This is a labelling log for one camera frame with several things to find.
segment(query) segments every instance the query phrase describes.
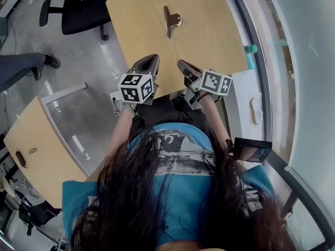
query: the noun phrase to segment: person's foot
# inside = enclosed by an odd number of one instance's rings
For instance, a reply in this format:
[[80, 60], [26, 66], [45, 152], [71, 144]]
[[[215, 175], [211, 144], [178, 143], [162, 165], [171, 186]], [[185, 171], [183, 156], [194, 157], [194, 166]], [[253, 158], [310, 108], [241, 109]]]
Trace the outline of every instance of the person's foot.
[[38, 81], [41, 78], [41, 71], [37, 67], [31, 68], [33, 77], [36, 81]]
[[50, 55], [45, 55], [46, 56], [46, 61], [44, 61], [45, 65], [49, 65], [55, 69], [58, 69], [61, 66], [61, 62], [59, 61], [58, 58], [55, 58]]

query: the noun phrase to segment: floor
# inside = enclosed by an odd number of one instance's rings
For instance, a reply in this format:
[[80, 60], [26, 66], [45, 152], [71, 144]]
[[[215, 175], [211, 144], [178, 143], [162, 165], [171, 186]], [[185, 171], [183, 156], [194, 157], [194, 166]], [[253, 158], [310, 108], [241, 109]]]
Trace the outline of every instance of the floor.
[[[10, 127], [35, 96], [44, 97], [85, 82], [87, 89], [48, 107], [70, 148], [84, 169], [91, 173], [104, 158], [117, 121], [109, 94], [117, 90], [116, 76], [127, 70], [126, 62], [111, 23], [105, 25], [109, 34], [106, 42], [100, 39], [99, 28], [63, 35], [61, 15], [58, 14], [50, 15], [48, 24], [39, 27], [39, 13], [44, 1], [22, 0], [19, 3], [10, 16], [15, 33], [10, 27], [0, 54], [53, 54], [60, 59], [61, 67], [55, 70], [45, 66], [37, 82], [33, 77], [24, 77], [8, 90], [8, 95], [2, 94], [0, 107], [5, 108], [5, 99]], [[63, 1], [51, 0], [51, 6], [61, 7]], [[85, 63], [76, 61], [72, 55]], [[0, 119], [6, 120], [4, 112]], [[2, 130], [8, 129], [4, 122], [1, 126]]]

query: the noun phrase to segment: wooden table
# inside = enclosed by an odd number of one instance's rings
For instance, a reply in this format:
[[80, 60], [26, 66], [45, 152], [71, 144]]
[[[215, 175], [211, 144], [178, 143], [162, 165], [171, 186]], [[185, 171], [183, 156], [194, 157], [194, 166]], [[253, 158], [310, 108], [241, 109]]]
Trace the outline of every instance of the wooden table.
[[[52, 96], [46, 98], [47, 102], [58, 98], [57, 94]], [[37, 97], [13, 124], [4, 142], [25, 177], [54, 208], [62, 208], [64, 181], [87, 178], [56, 128], [46, 104]], [[16, 151], [21, 152], [28, 168], [20, 165]]]
[[[183, 20], [171, 39], [166, 36], [165, 5]], [[108, 0], [107, 8], [128, 67], [146, 55], [160, 56], [155, 98], [185, 88], [179, 59], [227, 75], [248, 69], [226, 0]]]

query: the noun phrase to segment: wooden desk surface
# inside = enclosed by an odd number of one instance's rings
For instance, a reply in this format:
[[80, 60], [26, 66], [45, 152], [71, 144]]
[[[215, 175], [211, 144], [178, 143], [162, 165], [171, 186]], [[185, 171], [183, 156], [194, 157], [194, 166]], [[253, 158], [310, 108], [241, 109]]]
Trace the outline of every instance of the wooden desk surface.
[[[4, 140], [19, 169], [54, 208], [62, 208], [62, 183], [85, 181], [86, 176], [72, 159], [36, 97], [22, 112]], [[20, 151], [28, 168], [20, 165]]]
[[[183, 20], [171, 39], [166, 36], [165, 5]], [[129, 67], [146, 55], [160, 56], [155, 98], [185, 88], [179, 59], [227, 75], [248, 69], [226, 0], [108, 0], [107, 8]]]

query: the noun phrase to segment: office chair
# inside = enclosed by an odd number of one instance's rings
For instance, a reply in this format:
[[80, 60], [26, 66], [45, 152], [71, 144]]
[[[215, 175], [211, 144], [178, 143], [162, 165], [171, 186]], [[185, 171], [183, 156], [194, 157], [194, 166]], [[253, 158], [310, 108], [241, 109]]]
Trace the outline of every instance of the office chair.
[[57, 216], [60, 209], [53, 208], [47, 201], [31, 206], [31, 203], [22, 201], [19, 206], [19, 218], [28, 226], [27, 235], [31, 235], [31, 229], [45, 225], [49, 220]]
[[51, 7], [51, 0], [45, 0], [40, 13], [40, 27], [48, 23], [49, 14], [62, 13], [64, 35], [90, 30], [100, 26], [100, 37], [107, 41], [104, 24], [110, 21], [107, 0], [65, 0], [63, 7]]

